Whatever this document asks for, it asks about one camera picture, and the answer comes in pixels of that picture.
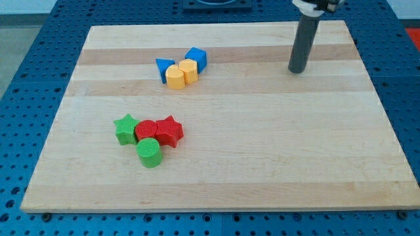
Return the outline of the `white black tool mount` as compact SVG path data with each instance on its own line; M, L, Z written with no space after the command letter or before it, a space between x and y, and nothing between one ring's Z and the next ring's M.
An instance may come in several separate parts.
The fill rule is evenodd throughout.
M341 8L345 0L292 0L299 11L309 17L320 17L323 13L334 13Z

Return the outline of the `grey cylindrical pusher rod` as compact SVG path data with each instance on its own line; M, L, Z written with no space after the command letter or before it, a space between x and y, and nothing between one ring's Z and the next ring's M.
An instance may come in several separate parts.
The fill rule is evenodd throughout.
M314 38L318 29L320 17L311 17L302 14L299 19L288 70L291 73L302 73L308 62Z

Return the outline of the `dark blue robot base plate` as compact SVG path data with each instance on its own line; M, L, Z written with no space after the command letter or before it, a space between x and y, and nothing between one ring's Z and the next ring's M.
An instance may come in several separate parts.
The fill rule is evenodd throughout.
M252 0L183 0L184 12L196 12L200 10L251 10Z

